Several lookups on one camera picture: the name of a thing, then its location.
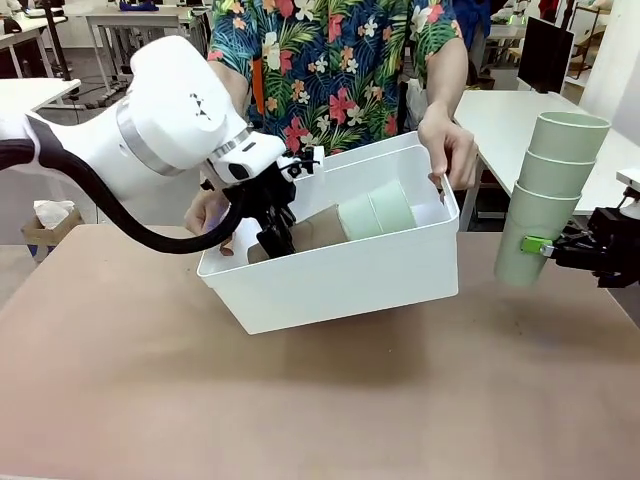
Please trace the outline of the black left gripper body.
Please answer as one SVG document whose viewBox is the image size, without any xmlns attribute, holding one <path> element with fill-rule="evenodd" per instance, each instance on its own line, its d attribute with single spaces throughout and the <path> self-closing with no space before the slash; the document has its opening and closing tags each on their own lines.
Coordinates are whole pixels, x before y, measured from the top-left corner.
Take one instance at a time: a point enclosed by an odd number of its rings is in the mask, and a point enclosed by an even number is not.
<svg viewBox="0 0 640 480">
<path fill-rule="evenodd" d="M 269 166 L 257 177 L 223 189 L 234 208 L 240 209 L 241 218 L 266 221 L 271 207 L 288 205 L 295 200 L 296 186 L 277 166 Z"/>
</svg>

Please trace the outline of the person's right hand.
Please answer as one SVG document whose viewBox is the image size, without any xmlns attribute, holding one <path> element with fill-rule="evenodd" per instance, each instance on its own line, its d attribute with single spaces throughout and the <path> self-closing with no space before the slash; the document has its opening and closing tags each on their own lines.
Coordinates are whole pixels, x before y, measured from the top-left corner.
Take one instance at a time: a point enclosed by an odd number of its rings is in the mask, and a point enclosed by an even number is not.
<svg viewBox="0 0 640 480">
<path fill-rule="evenodd" d="M 229 202 L 222 192 L 200 190 L 185 213 L 185 226 L 194 235 L 203 235 L 219 224 Z"/>
</svg>

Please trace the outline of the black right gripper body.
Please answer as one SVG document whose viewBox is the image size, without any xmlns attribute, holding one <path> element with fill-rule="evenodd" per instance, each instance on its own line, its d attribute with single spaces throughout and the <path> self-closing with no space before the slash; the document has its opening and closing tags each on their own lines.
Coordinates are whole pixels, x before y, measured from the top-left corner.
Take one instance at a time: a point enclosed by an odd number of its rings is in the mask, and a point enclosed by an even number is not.
<svg viewBox="0 0 640 480">
<path fill-rule="evenodd" d="M 619 208 L 597 208 L 591 232 L 603 256 L 594 273 L 599 288 L 620 289 L 639 282 L 639 220 Z"/>
</svg>

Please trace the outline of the person's left hand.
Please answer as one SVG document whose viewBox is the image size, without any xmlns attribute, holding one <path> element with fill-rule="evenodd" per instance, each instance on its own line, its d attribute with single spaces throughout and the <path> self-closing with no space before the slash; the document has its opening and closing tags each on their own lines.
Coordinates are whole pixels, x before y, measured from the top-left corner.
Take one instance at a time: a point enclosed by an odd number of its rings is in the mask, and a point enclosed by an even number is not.
<svg viewBox="0 0 640 480">
<path fill-rule="evenodd" d="M 445 104 L 437 102 L 427 107 L 417 133 L 429 153 L 429 177 L 437 187 L 444 177 L 454 190 L 468 190 L 474 185 L 477 145 L 469 131 L 452 121 Z"/>
</svg>

